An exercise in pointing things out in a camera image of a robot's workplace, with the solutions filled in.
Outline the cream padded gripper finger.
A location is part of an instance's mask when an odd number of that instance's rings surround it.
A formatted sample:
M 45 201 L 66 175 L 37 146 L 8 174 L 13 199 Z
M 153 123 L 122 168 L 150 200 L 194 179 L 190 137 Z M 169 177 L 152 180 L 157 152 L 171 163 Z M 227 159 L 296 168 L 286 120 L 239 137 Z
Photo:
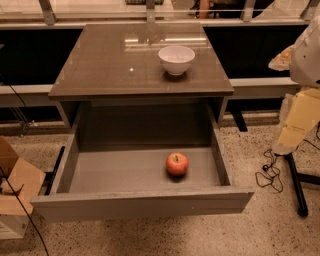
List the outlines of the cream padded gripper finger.
M 293 45 L 285 48 L 269 62 L 268 67 L 275 71 L 289 71 L 293 50 Z
M 282 102 L 272 150 L 278 155 L 294 152 L 306 135 L 320 122 L 320 90 L 307 88 L 287 94 Z

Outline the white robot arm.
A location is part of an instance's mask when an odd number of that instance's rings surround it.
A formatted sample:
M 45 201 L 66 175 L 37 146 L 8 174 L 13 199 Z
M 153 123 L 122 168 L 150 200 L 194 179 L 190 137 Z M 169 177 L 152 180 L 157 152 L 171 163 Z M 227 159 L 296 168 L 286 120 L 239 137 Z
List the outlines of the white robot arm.
M 285 96 L 272 143 L 275 154 L 287 155 L 320 122 L 320 17 L 314 18 L 295 43 L 273 58 L 268 67 L 288 70 L 290 78 L 301 85 L 298 93 Z

